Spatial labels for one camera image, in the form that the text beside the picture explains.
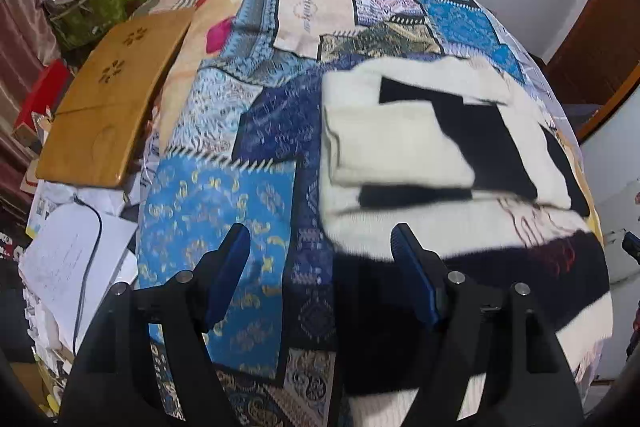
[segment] metal screw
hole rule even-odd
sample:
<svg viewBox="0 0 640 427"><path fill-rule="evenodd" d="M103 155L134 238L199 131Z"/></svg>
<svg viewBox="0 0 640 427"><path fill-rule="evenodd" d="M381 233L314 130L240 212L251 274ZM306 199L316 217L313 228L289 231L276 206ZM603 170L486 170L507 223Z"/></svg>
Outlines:
<svg viewBox="0 0 640 427"><path fill-rule="evenodd" d="M111 293L113 293L114 295L122 295L127 291L127 286L129 285L126 282L116 282L111 287Z"/></svg>
<svg viewBox="0 0 640 427"><path fill-rule="evenodd" d="M523 296L529 295L531 293L531 288L529 288L529 285L524 282L516 282L514 289L517 293Z"/></svg>
<svg viewBox="0 0 640 427"><path fill-rule="evenodd" d="M189 282L191 279L193 279L193 272L191 270L180 270L175 274L175 280L182 284Z"/></svg>
<svg viewBox="0 0 640 427"><path fill-rule="evenodd" d="M465 282L465 274L455 270L453 272L449 272L449 274L447 275L447 278L453 284L462 284L463 282Z"/></svg>

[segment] black cable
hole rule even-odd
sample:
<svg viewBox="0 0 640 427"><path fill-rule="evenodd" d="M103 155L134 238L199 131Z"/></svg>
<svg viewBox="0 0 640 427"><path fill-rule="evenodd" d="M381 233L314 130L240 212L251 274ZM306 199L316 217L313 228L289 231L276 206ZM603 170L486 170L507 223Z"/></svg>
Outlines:
<svg viewBox="0 0 640 427"><path fill-rule="evenodd" d="M84 274L82 275L82 284L80 286L80 296L78 297L78 310L76 311L76 324L74 325L74 339L72 344L73 354L74 356L76 356L76 338L78 337L78 330L80 329L80 319L82 318L82 308L84 307L84 290L86 288L86 279L89 276L89 269L94 262L95 252L98 250L98 243L100 243L100 236L102 235L102 218L94 207L92 207L89 203L84 203L84 201L78 198L78 196L74 195L74 201L82 206L88 206L98 217L98 235L95 238L94 249L91 251L89 261L84 268Z"/></svg>

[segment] curtain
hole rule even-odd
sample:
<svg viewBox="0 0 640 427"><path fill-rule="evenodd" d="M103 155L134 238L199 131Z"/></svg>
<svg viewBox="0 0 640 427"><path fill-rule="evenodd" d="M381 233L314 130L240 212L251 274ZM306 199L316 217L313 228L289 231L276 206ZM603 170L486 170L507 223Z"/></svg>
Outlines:
<svg viewBox="0 0 640 427"><path fill-rule="evenodd" d="M24 223L31 196L20 182L36 155L11 131L38 75L60 49L38 0L0 0L0 28L0 220L10 215Z"/></svg>

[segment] wooden wardrobe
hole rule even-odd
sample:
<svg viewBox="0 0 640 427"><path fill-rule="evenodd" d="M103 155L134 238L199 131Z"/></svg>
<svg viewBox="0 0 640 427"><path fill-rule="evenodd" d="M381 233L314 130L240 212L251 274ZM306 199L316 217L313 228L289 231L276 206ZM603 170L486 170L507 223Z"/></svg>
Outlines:
<svg viewBox="0 0 640 427"><path fill-rule="evenodd" d="M605 106L630 77L635 87L639 61L640 0L588 0L544 73L561 103Z"/></svg>

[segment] paper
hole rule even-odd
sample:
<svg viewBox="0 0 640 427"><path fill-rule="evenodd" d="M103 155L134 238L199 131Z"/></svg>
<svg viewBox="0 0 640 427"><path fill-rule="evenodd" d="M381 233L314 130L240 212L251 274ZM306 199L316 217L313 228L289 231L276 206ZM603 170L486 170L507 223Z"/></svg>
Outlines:
<svg viewBox="0 0 640 427"><path fill-rule="evenodd" d="M127 206L133 206L140 203L140 180L141 172L138 171L132 176L129 176L127 182L124 185L124 189L127 197Z"/></svg>
<svg viewBox="0 0 640 427"><path fill-rule="evenodd" d="M102 235L89 269L76 349L121 264L137 224L100 213ZM98 219L85 206L63 204L47 218L20 258L20 272L30 291L51 311L60 340L71 347L82 276L98 235Z"/></svg>
<svg viewBox="0 0 640 427"><path fill-rule="evenodd" d="M106 212L111 216L119 216L125 204L124 192L116 188L77 188L39 180L27 220L27 235L35 239L49 214L61 204L73 201L74 195L78 195L84 203L90 204L99 212Z"/></svg>
<svg viewBox="0 0 640 427"><path fill-rule="evenodd" d="M36 167L38 166L38 158L31 160L27 172L24 173L20 182L20 190L27 194L35 194L38 188L38 179L36 178Z"/></svg>
<svg viewBox="0 0 640 427"><path fill-rule="evenodd" d="M34 311L36 328L38 330L37 342L47 349L60 349L58 325L56 324L51 312L42 301L36 303Z"/></svg>
<svg viewBox="0 0 640 427"><path fill-rule="evenodd" d="M127 284L133 284L133 281L138 277L138 260L136 256L127 248L124 257L116 270L116 275L111 280L110 286L116 282L126 282Z"/></svg>

